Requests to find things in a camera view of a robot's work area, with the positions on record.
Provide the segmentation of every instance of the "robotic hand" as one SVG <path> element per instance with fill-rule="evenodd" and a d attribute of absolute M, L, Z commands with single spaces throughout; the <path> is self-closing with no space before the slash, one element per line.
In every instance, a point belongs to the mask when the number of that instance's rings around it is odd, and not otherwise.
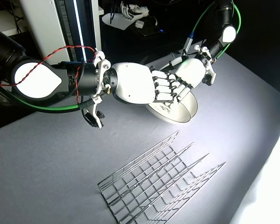
<path fill-rule="evenodd" d="M 92 63 L 61 62 L 51 66 L 28 58 L 22 46 L 0 32 L 0 80 L 9 81 L 23 99 L 41 102 L 53 98 L 58 93 L 90 98 L 78 104 L 84 118 L 92 126 L 101 128 L 104 115 L 97 111 L 102 97 L 112 93 L 124 103 L 148 105 L 151 103 L 179 103 L 201 82 L 214 83 L 216 73 L 212 68 L 218 53 L 236 37 L 231 25 L 232 5 L 229 0 L 217 0 L 216 34 L 202 46 L 196 45 L 197 55 L 188 58 L 187 49 L 192 38 L 187 40 L 183 54 L 169 62 L 160 71 L 137 63 L 111 63 L 102 51 L 95 50 Z M 131 6 L 137 12 L 137 6 Z M 178 64 L 175 72 L 170 72 Z"/>
<path fill-rule="evenodd" d="M 148 8 L 147 7 L 139 7 L 137 5 L 124 5 L 123 1 L 120 4 L 121 13 L 124 17 L 131 21 L 137 21 L 143 17 L 148 16 Z"/>

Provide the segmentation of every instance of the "wire rack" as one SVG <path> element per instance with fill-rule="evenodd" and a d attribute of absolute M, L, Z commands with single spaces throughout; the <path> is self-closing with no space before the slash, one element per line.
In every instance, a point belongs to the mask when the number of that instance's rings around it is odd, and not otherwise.
<path fill-rule="evenodd" d="M 178 131 L 147 150 L 98 184 L 118 224 L 164 224 L 217 173 L 225 163 L 195 176 L 181 155 L 193 143 L 176 152 L 172 143 Z"/>

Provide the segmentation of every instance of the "gray table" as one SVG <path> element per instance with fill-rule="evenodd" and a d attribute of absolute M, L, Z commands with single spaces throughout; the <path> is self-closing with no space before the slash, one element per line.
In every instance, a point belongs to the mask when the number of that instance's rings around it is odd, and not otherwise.
<path fill-rule="evenodd" d="M 193 90 L 198 113 L 187 125 L 109 97 L 102 130 L 80 112 L 1 128 L 0 224 L 115 223 L 97 183 L 176 130 L 174 147 L 190 139 L 193 157 L 210 152 L 208 165 L 227 164 L 170 223 L 228 223 L 280 134 L 280 93 L 228 55 L 214 69 L 215 84 Z"/>

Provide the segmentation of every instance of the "red wire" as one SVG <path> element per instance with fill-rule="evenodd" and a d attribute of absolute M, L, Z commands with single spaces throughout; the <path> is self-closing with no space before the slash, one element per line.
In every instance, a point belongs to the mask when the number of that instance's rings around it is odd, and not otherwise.
<path fill-rule="evenodd" d="M 87 49 L 90 49 L 92 50 L 94 53 L 95 53 L 95 50 L 92 48 L 92 47 L 89 47 L 89 46 L 82 46 L 82 45 L 76 45 L 76 46 L 71 46 L 71 45 L 67 45 L 67 46 L 64 46 L 62 48 L 58 48 L 56 50 L 54 50 L 51 54 L 49 54 L 48 56 L 44 57 L 39 63 L 37 63 L 33 69 L 31 69 L 26 75 L 25 77 L 19 81 L 18 83 L 15 83 L 15 84 L 0 84 L 0 86 L 16 86 L 20 83 L 22 83 L 32 72 L 34 69 L 36 69 L 37 66 L 39 66 L 40 64 L 44 63 L 47 59 L 49 59 L 50 57 L 52 57 L 56 52 L 58 51 L 61 51 L 65 48 L 87 48 Z M 76 78 L 75 78 L 75 81 L 76 81 L 76 88 L 77 88 L 77 77 L 78 77 L 78 73 L 79 73 L 79 70 L 80 70 L 81 66 L 78 67 L 77 69 L 77 73 L 76 73 Z M 77 102 L 78 102 L 78 94 L 79 94 L 79 91 L 78 91 L 78 88 L 77 88 Z"/>

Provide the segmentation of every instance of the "white bowl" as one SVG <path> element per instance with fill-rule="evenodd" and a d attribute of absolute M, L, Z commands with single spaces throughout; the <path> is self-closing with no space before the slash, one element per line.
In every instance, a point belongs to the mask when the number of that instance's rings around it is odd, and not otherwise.
<path fill-rule="evenodd" d="M 189 92 L 180 103 L 173 103 L 170 107 L 163 103 L 151 103 L 148 110 L 154 116 L 171 124 L 186 124 L 197 112 L 198 104 L 194 95 Z"/>

